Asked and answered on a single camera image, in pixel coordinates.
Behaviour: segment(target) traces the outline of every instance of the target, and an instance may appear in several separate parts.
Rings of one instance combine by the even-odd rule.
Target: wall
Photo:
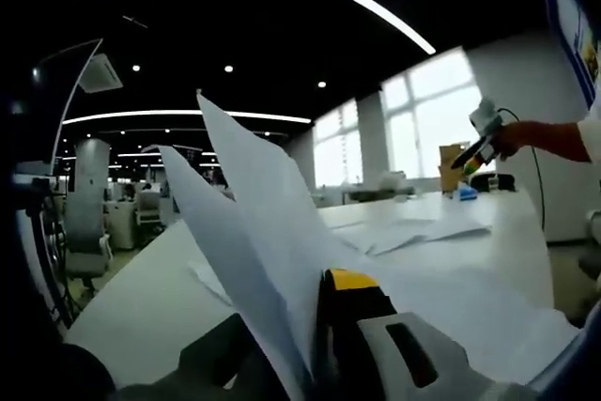
[[[359,100],[357,112],[363,160],[363,185],[369,189],[376,189],[382,173],[389,170],[386,127],[380,93]]]
[[[510,108],[520,119],[571,122],[587,114],[567,57],[549,34],[496,41],[469,51],[468,59],[482,94],[498,106]],[[600,201],[593,167],[545,151],[537,153],[545,191],[547,240],[583,238],[585,213],[598,207]],[[538,177],[530,149],[524,148],[497,165],[500,172],[514,174],[526,187],[540,215]]]
[[[284,146],[284,150],[297,163],[310,192],[316,189],[316,169],[313,157],[313,130],[306,131]]]

